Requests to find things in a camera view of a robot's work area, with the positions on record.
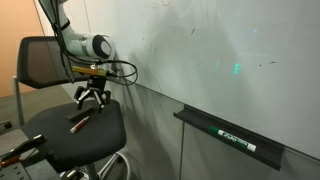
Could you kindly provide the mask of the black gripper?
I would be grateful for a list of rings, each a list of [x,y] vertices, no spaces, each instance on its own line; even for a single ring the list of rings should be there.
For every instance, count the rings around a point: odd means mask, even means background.
[[[90,76],[87,82],[89,89],[97,90],[102,93],[94,92],[95,99],[99,104],[98,112],[101,113],[103,108],[110,103],[111,92],[104,91],[105,79],[102,77]],[[74,95],[74,99],[77,103],[77,109],[81,110],[83,101],[90,95],[90,90],[86,90],[84,87],[79,86]]]

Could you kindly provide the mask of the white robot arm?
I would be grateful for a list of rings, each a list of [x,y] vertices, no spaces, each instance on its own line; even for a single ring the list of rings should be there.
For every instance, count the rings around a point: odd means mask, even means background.
[[[77,33],[64,11],[67,1],[38,0],[58,42],[65,75],[71,73],[71,79],[74,79],[74,73],[89,76],[87,86],[79,86],[75,93],[77,109],[82,109],[88,97],[94,97],[101,113],[110,103],[111,93],[104,87],[106,78],[114,75],[107,63],[114,61],[115,45],[106,35]]]

